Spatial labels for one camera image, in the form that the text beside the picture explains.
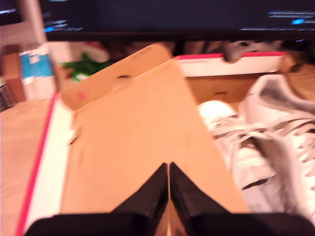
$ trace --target wooden table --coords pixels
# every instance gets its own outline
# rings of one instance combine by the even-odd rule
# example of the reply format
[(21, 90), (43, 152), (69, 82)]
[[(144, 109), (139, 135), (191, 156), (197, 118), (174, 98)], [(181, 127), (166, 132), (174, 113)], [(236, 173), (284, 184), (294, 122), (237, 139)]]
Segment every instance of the wooden table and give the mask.
[[(294, 90), (315, 100), (315, 67), (303, 65), (287, 74)], [(18, 223), (33, 168), (49, 101), (31, 101), (0, 113), (1, 117), (1, 233), (12, 236)]]

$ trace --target cardboard flap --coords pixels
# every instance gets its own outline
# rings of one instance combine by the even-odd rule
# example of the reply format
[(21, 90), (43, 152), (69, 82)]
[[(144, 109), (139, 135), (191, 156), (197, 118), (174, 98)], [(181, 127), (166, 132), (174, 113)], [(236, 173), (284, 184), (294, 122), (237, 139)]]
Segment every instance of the cardboard flap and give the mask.
[(164, 46), (148, 46), (65, 89), (61, 98), (70, 109), (77, 110), (109, 93), (118, 77), (134, 78), (171, 58), (172, 55)]
[(110, 212), (171, 162), (227, 210), (248, 212), (177, 61), (80, 110), (75, 123), (62, 213)]

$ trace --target white sneaker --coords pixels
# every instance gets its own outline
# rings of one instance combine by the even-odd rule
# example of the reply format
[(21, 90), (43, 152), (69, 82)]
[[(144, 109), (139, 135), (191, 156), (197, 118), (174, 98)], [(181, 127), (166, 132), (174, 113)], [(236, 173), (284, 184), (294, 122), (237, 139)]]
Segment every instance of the white sneaker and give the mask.
[(221, 101), (204, 102), (198, 109), (251, 210), (260, 213), (284, 211), (280, 196), (282, 182), (256, 144), (270, 142), (273, 138), (265, 129), (246, 124)]
[(288, 157), (274, 160), (285, 178), (287, 204), (315, 224), (315, 102), (295, 96), (283, 75), (261, 76), (240, 104), (248, 123), (259, 123), (283, 140)]

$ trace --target monitor screen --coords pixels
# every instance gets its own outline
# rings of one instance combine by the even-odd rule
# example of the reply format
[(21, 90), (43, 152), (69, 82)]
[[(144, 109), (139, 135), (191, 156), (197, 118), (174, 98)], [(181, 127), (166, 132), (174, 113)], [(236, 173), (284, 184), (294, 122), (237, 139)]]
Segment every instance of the monitor screen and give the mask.
[(281, 37), (315, 33), (315, 1), (41, 0), (51, 36)]
[(21, 21), (15, 0), (0, 0), (0, 26)]

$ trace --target shoelace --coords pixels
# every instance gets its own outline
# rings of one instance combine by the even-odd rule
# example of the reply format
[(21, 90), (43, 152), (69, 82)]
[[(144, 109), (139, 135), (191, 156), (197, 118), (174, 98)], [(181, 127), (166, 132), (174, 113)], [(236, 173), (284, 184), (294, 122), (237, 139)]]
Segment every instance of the shoelace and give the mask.
[(278, 131), (282, 136), (294, 132), (294, 136), (303, 136), (305, 141), (298, 147), (301, 151), (297, 158), (302, 163), (302, 174), (309, 189), (308, 203), (310, 212), (315, 215), (315, 116), (305, 112), (293, 112), (284, 116), (269, 125), (270, 131)]
[(266, 128), (258, 127), (257, 125), (246, 124), (240, 118), (228, 117), (228, 118), (218, 118), (212, 121), (205, 120), (208, 127), (215, 138), (220, 138), (224, 136), (229, 143), (231, 143), (230, 151), (230, 166), (231, 173), (234, 176), (237, 173), (237, 165), (235, 164), (236, 152), (240, 149), (241, 143), (245, 140), (256, 137), (269, 139), (268, 135), (264, 133)]

